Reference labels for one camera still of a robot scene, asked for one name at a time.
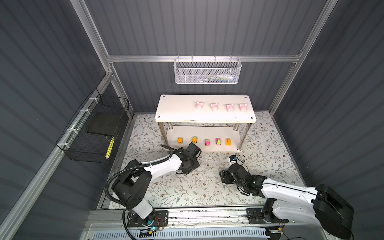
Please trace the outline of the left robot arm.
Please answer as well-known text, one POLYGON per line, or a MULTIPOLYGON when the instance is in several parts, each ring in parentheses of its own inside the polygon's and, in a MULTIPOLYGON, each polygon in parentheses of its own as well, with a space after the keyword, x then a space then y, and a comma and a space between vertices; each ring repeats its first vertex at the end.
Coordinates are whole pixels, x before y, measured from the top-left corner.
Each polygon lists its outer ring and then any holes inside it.
POLYGON ((198 157, 202 150, 194 143, 190 143, 185 149, 174 149, 166 145, 161 147, 169 151, 167 156, 147 163, 130 161, 123 170, 107 180, 104 188, 105 195, 111 202, 124 206, 146 225, 153 221, 156 212, 145 199, 151 182, 172 172, 188 175, 200 166, 198 157))

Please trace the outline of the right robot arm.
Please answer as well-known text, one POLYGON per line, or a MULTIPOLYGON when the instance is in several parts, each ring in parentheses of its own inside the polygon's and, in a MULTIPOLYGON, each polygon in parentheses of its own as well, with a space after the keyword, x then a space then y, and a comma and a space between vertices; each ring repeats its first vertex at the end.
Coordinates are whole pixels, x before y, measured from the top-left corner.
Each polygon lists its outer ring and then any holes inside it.
POLYGON ((266 200, 260 210, 247 210, 250 224, 284 225, 299 221, 321 226, 339 239, 354 239, 354 208, 327 185, 321 184, 317 188, 288 185, 265 176, 251 175, 238 163, 220 171, 219 175, 223 184, 235 185, 241 194, 266 200))

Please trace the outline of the white two-tier shelf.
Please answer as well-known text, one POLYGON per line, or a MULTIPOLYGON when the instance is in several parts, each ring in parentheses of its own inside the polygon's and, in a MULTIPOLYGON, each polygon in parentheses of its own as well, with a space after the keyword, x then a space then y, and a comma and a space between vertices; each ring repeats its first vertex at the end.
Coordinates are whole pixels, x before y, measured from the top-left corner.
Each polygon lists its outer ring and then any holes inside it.
POLYGON ((256 123, 256 115, 249 96, 242 95, 161 95, 155 121, 167 146, 187 147, 198 138, 197 145, 204 152, 239 153, 243 149, 249 129, 256 123), (203 102, 201 110, 196 102, 203 102), (218 104, 218 111, 211 110, 211 104, 218 104), (227 104, 234 105, 234 111, 228 113, 227 104), (240 104, 247 104, 247 111, 239 110, 240 104), (183 143, 178 144, 178 137, 183 143), (216 138, 221 145, 216 145, 216 138), (209 139, 210 146, 205 146, 209 139), (231 139, 232 145, 226 145, 231 139))

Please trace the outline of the floral patterned mat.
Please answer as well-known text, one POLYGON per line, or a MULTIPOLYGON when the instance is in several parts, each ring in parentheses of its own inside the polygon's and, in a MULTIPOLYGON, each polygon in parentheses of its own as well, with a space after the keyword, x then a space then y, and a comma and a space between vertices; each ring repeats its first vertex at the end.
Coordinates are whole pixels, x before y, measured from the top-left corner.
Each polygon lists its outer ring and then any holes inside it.
MULTIPOLYGON (((253 175, 263 175, 278 182, 303 186, 304 182, 283 140, 267 112, 256 112, 240 159, 253 175)), ((149 162, 168 154, 161 147, 163 139, 153 114, 139 114, 130 129, 128 145, 123 149, 122 166, 131 160, 149 162)), ((219 172, 230 165, 228 153, 201 153, 200 167, 188 175, 175 173, 154 180, 146 198, 155 208, 201 207, 262 204, 259 197, 244 196, 234 185, 221 182, 219 172)))

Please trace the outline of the yellow green marker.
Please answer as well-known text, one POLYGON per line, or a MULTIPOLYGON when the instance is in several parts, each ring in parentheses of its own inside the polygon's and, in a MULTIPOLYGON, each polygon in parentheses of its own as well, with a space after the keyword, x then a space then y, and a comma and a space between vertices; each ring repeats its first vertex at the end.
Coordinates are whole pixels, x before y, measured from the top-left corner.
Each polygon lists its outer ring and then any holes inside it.
POLYGON ((105 154, 106 160, 108 160, 110 158, 110 156, 111 156, 111 153, 112 153, 112 150, 113 150, 113 147, 114 147, 114 143, 115 143, 115 137, 112 137, 111 140, 110 140, 108 149, 106 151, 106 154, 105 154))

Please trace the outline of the items in white basket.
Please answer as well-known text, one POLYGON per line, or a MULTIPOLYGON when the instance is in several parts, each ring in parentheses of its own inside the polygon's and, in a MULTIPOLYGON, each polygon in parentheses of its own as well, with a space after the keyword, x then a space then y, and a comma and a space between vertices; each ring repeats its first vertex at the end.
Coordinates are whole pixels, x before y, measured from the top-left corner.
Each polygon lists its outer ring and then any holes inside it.
POLYGON ((207 76, 206 78, 199 79, 202 83, 209 84, 237 84, 238 76, 236 75, 216 75, 207 76))

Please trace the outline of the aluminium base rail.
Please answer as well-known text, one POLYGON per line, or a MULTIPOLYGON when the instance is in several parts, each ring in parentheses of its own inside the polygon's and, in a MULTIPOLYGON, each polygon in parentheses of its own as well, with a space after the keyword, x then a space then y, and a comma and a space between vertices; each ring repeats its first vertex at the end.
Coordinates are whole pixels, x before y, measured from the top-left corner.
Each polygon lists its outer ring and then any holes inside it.
POLYGON ((152 234, 144 228, 125 231, 122 210, 91 211, 81 233, 81 240, 334 240, 321 227, 290 220, 286 224, 249 220, 249 210, 262 206, 220 206, 201 208, 168 208, 168 214, 156 225, 165 222, 152 234))

